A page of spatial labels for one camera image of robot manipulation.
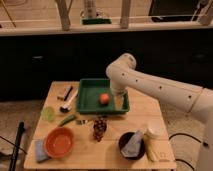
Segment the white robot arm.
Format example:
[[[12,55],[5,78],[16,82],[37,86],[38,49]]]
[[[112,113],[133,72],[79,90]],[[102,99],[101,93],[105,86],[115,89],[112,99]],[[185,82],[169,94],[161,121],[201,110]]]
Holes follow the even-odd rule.
[[[131,87],[157,100],[190,113],[205,125],[195,171],[213,171],[213,90],[184,82],[152,76],[135,70],[136,59],[124,53],[106,68],[115,96]]]

